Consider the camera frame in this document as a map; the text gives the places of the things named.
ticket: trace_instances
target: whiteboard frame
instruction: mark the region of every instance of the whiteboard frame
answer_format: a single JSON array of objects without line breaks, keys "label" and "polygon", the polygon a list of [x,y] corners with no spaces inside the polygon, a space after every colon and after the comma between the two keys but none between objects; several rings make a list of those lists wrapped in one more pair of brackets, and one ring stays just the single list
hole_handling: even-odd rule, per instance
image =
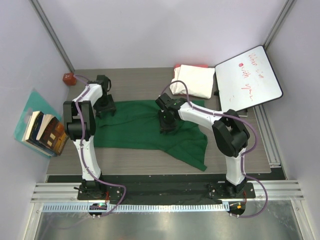
[{"label": "whiteboard frame", "polygon": [[[267,52],[266,52],[266,49],[265,49],[265,47],[264,47],[263,45],[257,45],[257,46],[255,46],[255,47],[253,47],[253,48],[248,49],[247,51],[241,52],[240,54],[238,54],[238,55],[236,55],[236,56],[233,56],[233,57],[231,57],[231,58],[229,58],[229,59],[227,59],[227,60],[225,60],[225,61],[223,61],[223,62],[220,62],[219,64],[217,64],[217,65],[215,66],[215,68],[216,68],[217,66],[219,66],[220,64],[223,64],[223,63],[225,63],[225,62],[227,62],[227,61],[229,61],[229,60],[231,60],[231,59],[234,59],[234,58],[240,56],[241,54],[244,54],[244,53],[246,53],[246,52],[248,52],[248,51],[250,51],[250,50],[252,50],[252,49],[255,49],[255,48],[257,48],[257,47],[262,47],[263,50],[264,50],[264,53],[265,53],[265,55],[266,55],[266,58],[267,58],[267,60],[268,60],[268,62],[269,62],[269,64],[270,64],[270,67],[271,67],[271,69],[272,69],[272,72],[273,72],[273,74],[274,74],[274,77],[275,77],[275,79],[276,79],[276,81],[277,81],[277,83],[278,83],[278,86],[279,86],[279,88],[280,88],[281,96],[276,97],[276,98],[273,98],[273,99],[270,99],[270,100],[268,100],[268,101],[260,102],[260,103],[258,103],[258,104],[249,105],[249,106],[247,106],[247,107],[245,107],[245,108],[242,108],[242,109],[233,109],[233,110],[235,110],[236,112],[242,111],[242,110],[245,110],[245,109],[249,109],[249,108],[252,108],[252,107],[255,107],[255,106],[259,106],[259,105],[261,105],[261,104],[269,103],[269,102],[271,102],[271,101],[274,101],[274,100],[277,100],[277,99],[282,98],[283,95],[284,95],[284,91],[282,90],[282,87],[281,87],[280,82],[279,82],[279,80],[278,80],[278,78],[277,78],[277,75],[276,75],[276,73],[275,73],[275,70],[274,70],[274,68],[273,68],[273,66],[272,66],[272,64],[271,64],[271,62],[270,62],[270,59],[269,59],[268,54],[267,54]],[[220,105],[220,108],[221,108],[222,106],[221,106],[221,99],[220,99],[220,92],[219,92],[219,80],[218,80],[218,78],[217,78],[217,69],[215,70],[215,79],[216,79],[216,84],[217,84],[217,90],[218,90],[218,93],[219,93],[219,94],[218,94],[219,105]]]}]

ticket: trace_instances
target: green fabric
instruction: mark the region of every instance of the green fabric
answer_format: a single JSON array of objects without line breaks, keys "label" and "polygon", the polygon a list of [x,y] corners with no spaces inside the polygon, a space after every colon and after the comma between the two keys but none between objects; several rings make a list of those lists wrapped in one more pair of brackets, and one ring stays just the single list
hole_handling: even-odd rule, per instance
[{"label": "green fabric", "polygon": [[[194,103],[202,107],[205,104],[203,100]],[[162,150],[201,171],[206,170],[208,140],[197,124],[179,121],[175,131],[161,134],[159,107],[154,100],[121,101],[115,105],[114,116],[107,112],[95,118],[95,147]]]}]

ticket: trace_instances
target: white wall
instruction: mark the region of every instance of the white wall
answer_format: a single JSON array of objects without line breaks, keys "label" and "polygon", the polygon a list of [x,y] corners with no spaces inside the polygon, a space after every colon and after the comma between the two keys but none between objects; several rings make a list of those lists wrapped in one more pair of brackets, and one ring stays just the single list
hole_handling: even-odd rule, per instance
[{"label": "white wall", "polygon": [[265,105],[284,167],[297,179],[319,236],[320,212],[320,1],[296,1],[267,53],[282,98]]},{"label": "white wall", "polygon": [[261,45],[286,0],[39,0],[75,69],[216,65]]},{"label": "white wall", "polygon": [[68,88],[63,60],[28,0],[0,2],[0,233],[22,239],[36,182],[48,159],[14,140],[14,130],[32,88],[59,113]]}]

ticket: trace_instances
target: white towel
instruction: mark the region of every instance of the white towel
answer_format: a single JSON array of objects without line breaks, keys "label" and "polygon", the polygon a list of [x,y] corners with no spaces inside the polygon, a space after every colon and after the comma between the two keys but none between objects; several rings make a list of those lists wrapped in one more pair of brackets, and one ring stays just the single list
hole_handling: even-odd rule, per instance
[{"label": "white towel", "polygon": [[[172,82],[180,80],[186,84],[189,95],[209,99],[214,85],[214,74],[214,68],[181,65],[174,69]],[[173,95],[186,94],[185,87],[180,82],[171,84],[170,90]]]}]

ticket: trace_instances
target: book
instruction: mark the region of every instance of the book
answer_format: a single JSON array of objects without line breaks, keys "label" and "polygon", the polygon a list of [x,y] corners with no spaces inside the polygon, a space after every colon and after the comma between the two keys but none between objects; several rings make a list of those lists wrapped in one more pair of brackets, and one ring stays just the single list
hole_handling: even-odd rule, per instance
[{"label": "book", "polygon": [[69,136],[65,132],[64,125],[55,116],[46,114],[43,117],[36,140],[56,155],[61,155],[68,139]]},{"label": "book", "polygon": [[37,135],[42,125],[43,118],[44,113],[41,111],[34,111],[32,113],[21,141],[47,156],[55,157],[57,156],[56,153],[37,140]]}]

